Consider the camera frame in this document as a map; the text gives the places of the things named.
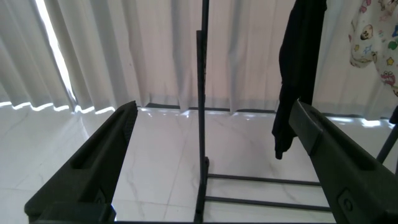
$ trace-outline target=cartoon print fabric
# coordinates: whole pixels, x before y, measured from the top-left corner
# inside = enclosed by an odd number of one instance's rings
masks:
[[[386,85],[398,96],[398,0],[363,0],[351,22],[350,63],[363,68],[374,62]]]

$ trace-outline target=floor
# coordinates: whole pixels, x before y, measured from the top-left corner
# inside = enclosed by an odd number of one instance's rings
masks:
[[[0,108],[0,217],[27,223],[28,199],[110,116],[51,108]],[[386,121],[330,118],[373,156],[391,131]],[[317,181],[301,143],[278,161],[273,114],[206,112],[210,172]],[[196,111],[140,109],[113,205],[118,220],[193,220],[199,183]],[[395,170],[397,146],[384,165]],[[209,180],[207,195],[328,206],[320,188]],[[206,203],[206,222],[334,222],[325,212]]]

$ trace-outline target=black metal clothes rack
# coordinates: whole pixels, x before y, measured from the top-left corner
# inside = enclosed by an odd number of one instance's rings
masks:
[[[194,222],[203,222],[203,213],[205,202],[226,202],[239,203],[246,205],[263,205],[269,207],[294,208],[301,210],[313,210],[321,212],[330,212],[329,207],[314,205],[299,205],[292,203],[265,202],[257,200],[245,200],[238,198],[211,197],[206,196],[208,179],[228,179],[228,180],[246,180],[255,182],[267,182],[273,184],[294,184],[310,187],[321,187],[319,182],[309,182],[300,180],[284,180],[260,177],[244,177],[236,175],[209,174],[209,158],[206,157],[205,150],[205,82],[206,82],[206,50],[208,33],[208,13],[209,0],[203,0],[201,30],[197,30],[197,71],[198,71],[198,118],[199,118],[199,156],[200,156],[200,184],[198,188],[197,204],[195,209]]]

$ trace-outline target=hanging clothes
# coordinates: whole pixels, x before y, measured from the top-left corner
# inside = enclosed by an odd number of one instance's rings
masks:
[[[300,99],[312,104],[325,11],[326,0],[296,0],[290,12],[279,52],[282,88],[272,128],[277,159],[282,159],[283,152],[290,148],[296,137],[289,125],[294,101]]]
[[[398,96],[398,0],[364,0],[351,21],[350,64],[374,62],[382,82]]]

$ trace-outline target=white tile floor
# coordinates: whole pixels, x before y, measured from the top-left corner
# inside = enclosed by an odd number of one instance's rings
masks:
[[[0,108],[0,217],[27,223],[23,206],[110,116],[50,108]],[[118,220],[193,220],[199,183],[196,111],[140,110],[113,205]],[[301,143],[278,161],[271,134],[273,114],[206,112],[210,172],[317,181]],[[373,156],[391,131],[387,121],[335,122]],[[395,169],[397,146],[385,161]],[[209,180],[207,195],[327,206],[321,189]],[[208,222],[334,222],[330,213],[207,202]]]

